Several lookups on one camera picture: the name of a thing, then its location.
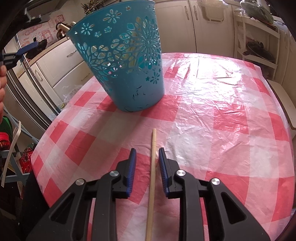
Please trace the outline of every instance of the checkered tablecloth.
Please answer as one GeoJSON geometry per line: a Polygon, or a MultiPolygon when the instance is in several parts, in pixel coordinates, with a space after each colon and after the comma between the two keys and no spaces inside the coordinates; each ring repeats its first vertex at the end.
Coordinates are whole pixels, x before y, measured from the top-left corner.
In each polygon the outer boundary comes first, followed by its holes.
{"type": "MultiPolygon", "coordinates": [[[[147,110],[119,111],[95,77],[71,99],[32,155],[46,201],[51,206],[78,178],[100,178],[136,148],[132,195],[116,204],[117,231],[120,241],[144,240],[156,128],[168,158],[196,178],[221,179],[275,240],[292,209],[293,150],[260,68],[203,54],[167,53],[162,60],[165,95],[147,110]]],[[[179,201],[166,199],[159,167],[156,177],[152,240],[177,241],[179,201]]]]}

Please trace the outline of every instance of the black pants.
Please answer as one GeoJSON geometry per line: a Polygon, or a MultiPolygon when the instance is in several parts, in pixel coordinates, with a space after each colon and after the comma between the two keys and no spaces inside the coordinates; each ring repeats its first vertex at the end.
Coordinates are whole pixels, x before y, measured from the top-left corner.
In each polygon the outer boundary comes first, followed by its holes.
{"type": "Polygon", "coordinates": [[[25,240],[48,209],[49,207],[40,191],[34,172],[31,171],[24,190],[19,225],[3,217],[0,212],[1,240],[25,240]]]}

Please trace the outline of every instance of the blue plastic basket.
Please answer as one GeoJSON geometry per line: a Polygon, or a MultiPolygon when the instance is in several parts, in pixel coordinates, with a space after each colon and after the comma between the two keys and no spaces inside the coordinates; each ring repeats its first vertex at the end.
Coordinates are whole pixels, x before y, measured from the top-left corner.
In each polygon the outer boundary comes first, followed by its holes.
{"type": "Polygon", "coordinates": [[[164,95],[155,2],[125,1],[86,16],[67,33],[118,109],[144,110],[164,95]]]}

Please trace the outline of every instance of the human hand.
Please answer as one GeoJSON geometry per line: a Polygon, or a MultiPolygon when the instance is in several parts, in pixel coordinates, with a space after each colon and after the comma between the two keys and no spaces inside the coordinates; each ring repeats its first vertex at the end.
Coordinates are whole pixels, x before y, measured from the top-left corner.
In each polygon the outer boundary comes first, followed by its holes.
{"type": "Polygon", "coordinates": [[[0,123],[2,122],[3,119],[3,109],[4,109],[4,96],[5,96],[5,86],[7,84],[7,79],[6,79],[6,66],[2,65],[0,68],[0,123]]]}

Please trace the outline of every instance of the metal screw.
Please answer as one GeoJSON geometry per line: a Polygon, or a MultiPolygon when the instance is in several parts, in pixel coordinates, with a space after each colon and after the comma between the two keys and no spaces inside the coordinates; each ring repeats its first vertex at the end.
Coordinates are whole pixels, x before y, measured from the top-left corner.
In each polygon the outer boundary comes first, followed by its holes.
{"type": "Polygon", "coordinates": [[[218,178],[213,178],[212,179],[212,184],[219,185],[220,184],[220,180],[218,178]]]}
{"type": "Polygon", "coordinates": [[[115,171],[111,171],[109,174],[111,177],[117,177],[119,175],[119,172],[115,170],[115,171]]]}
{"type": "Polygon", "coordinates": [[[177,175],[182,177],[182,176],[185,176],[186,172],[184,170],[178,170],[177,171],[177,175]]]}
{"type": "Polygon", "coordinates": [[[83,179],[77,179],[75,182],[76,185],[81,186],[84,184],[84,180],[83,179]]]}

